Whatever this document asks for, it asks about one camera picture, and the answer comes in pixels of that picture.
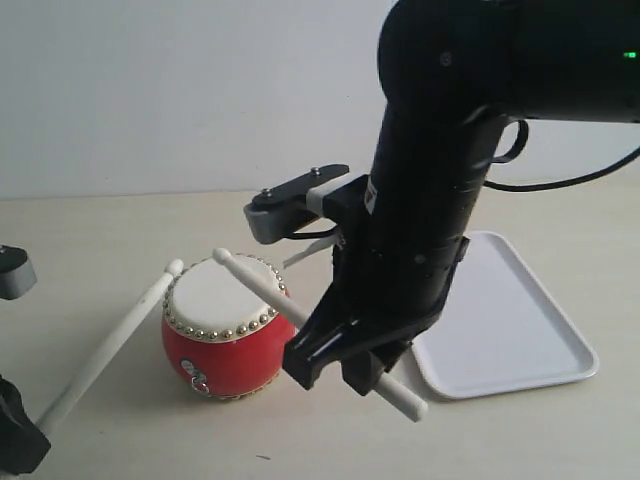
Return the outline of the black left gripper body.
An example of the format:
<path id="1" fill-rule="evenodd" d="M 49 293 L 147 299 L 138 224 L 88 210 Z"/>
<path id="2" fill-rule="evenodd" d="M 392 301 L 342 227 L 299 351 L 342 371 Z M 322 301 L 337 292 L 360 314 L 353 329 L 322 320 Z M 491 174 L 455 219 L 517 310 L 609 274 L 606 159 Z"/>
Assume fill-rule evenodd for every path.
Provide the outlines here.
<path id="1" fill-rule="evenodd" d="M 1 377 L 1 472 L 31 474 L 50 449 L 49 439 L 27 415 L 19 389 Z"/>

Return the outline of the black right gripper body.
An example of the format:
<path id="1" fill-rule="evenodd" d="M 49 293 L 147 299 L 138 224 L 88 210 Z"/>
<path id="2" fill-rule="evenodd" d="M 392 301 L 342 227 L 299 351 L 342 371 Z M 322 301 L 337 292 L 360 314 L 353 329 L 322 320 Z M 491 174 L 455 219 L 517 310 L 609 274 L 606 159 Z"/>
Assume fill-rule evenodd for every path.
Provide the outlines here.
<path id="1" fill-rule="evenodd" d="M 408 342 L 440 316 L 468 241 L 470 185 L 376 183 L 363 175 L 323 194 L 341 231 L 334 276 L 319 306 L 340 347 Z"/>

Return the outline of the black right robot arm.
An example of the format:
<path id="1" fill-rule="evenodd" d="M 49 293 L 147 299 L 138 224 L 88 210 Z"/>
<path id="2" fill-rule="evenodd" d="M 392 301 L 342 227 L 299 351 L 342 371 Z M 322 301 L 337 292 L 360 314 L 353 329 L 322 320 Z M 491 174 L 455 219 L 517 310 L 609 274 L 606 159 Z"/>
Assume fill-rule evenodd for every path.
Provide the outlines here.
<path id="1" fill-rule="evenodd" d="M 363 193 L 331 219 L 333 279 L 284 350 L 311 388 L 339 362 L 367 394 L 444 308 L 512 121 L 635 123 L 635 1 L 400 1 L 381 29 L 386 108 Z"/>

